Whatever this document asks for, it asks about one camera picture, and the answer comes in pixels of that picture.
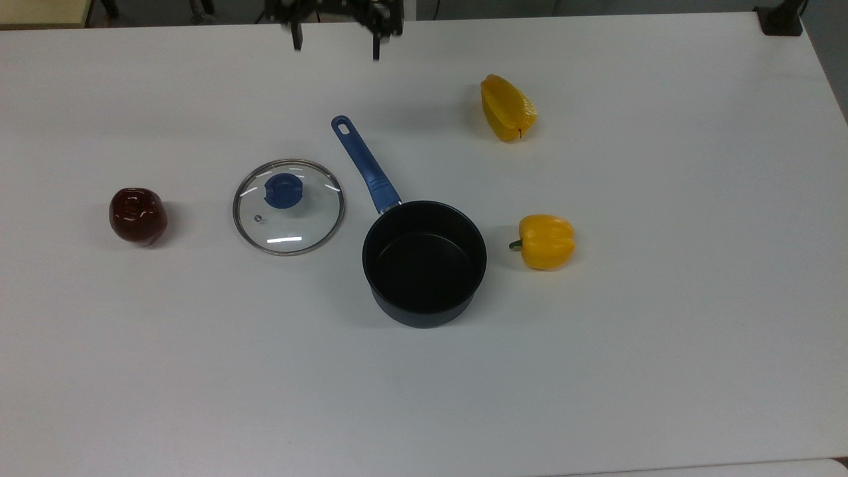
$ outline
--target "blue knob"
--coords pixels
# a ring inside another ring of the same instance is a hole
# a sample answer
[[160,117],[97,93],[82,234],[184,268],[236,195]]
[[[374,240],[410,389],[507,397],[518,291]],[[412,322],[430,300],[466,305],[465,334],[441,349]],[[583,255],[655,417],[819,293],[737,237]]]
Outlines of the blue knob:
[[265,182],[265,202],[275,209],[294,207],[304,197],[304,183],[288,172],[277,174]]

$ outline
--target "red apple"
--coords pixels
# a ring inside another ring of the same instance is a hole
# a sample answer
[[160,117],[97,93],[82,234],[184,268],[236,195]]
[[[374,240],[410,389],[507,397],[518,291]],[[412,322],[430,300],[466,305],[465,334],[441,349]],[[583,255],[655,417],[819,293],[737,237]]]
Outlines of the red apple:
[[148,246],[168,227],[168,215],[154,191],[122,188],[109,203],[109,224],[118,237]]

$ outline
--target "metal rim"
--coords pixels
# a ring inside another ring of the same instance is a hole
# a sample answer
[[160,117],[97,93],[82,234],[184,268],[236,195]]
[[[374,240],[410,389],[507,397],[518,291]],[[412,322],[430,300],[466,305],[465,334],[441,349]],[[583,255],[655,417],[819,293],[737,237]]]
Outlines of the metal rim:
[[[314,244],[310,245],[309,247],[302,249],[302,250],[295,250],[294,252],[281,252],[281,251],[277,251],[277,250],[269,250],[269,249],[263,247],[262,245],[259,245],[256,242],[254,242],[254,240],[248,236],[247,232],[244,231],[244,227],[242,227],[242,220],[241,220],[241,217],[238,213],[238,206],[239,206],[239,204],[241,204],[241,201],[242,201],[241,196],[239,196],[239,194],[238,194],[239,191],[244,189],[244,187],[247,186],[250,183],[250,181],[253,180],[256,177],[257,174],[259,174],[260,171],[263,171],[264,169],[273,169],[274,167],[277,167],[277,166],[279,166],[280,164],[283,164],[283,163],[285,163],[285,164],[296,164],[296,165],[301,165],[301,166],[309,166],[309,167],[313,167],[313,168],[317,169],[318,171],[323,172],[324,175],[328,179],[330,179],[330,181],[332,181],[333,185],[335,185],[336,188],[338,188],[339,193],[340,193],[338,195],[338,217],[336,218],[336,222],[332,224],[332,227],[330,228],[330,232],[328,232],[327,235],[324,236],[324,238],[315,242]],[[278,256],[302,255],[302,254],[305,254],[307,252],[311,252],[312,250],[315,250],[318,247],[322,246],[323,244],[325,244],[327,242],[327,240],[329,240],[336,233],[336,231],[338,230],[339,224],[342,223],[342,219],[344,218],[345,208],[346,207],[345,207],[345,203],[344,203],[344,191],[342,190],[342,184],[340,184],[338,182],[338,180],[336,179],[336,176],[334,176],[333,173],[330,172],[329,169],[322,166],[321,164],[318,164],[317,162],[313,162],[311,160],[306,160],[306,159],[278,159],[278,160],[273,160],[271,162],[267,162],[267,163],[263,164],[262,166],[257,167],[256,169],[254,169],[252,172],[250,172],[250,174],[248,174],[244,178],[242,183],[238,184],[238,188],[236,189],[236,196],[232,200],[232,221],[236,224],[236,229],[238,230],[238,233],[241,234],[241,236],[244,237],[244,239],[248,242],[248,244],[251,244],[255,249],[262,250],[266,254],[270,254],[270,255],[278,255]]]

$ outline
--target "saucepan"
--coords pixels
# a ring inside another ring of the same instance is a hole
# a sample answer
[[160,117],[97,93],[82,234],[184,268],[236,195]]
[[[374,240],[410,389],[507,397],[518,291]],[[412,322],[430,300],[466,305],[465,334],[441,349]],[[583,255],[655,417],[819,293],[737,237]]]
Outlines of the saucepan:
[[332,130],[380,213],[362,246],[365,278],[377,304],[414,328],[433,328],[458,317],[486,272],[486,244],[474,222],[440,202],[401,202],[350,119],[336,117]]

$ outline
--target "yellow bell pepper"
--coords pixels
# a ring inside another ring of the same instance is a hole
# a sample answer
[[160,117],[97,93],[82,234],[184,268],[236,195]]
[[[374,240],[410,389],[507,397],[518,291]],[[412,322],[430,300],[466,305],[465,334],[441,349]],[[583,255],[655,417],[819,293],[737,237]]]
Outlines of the yellow bell pepper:
[[518,235],[521,240],[511,243],[510,249],[521,248],[528,267],[549,270],[572,257],[574,227],[565,219],[545,214],[526,216],[518,223]]
[[497,75],[486,76],[480,83],[483,113],[501,141],[523,137],[536,122],[536,107],[517,87]]

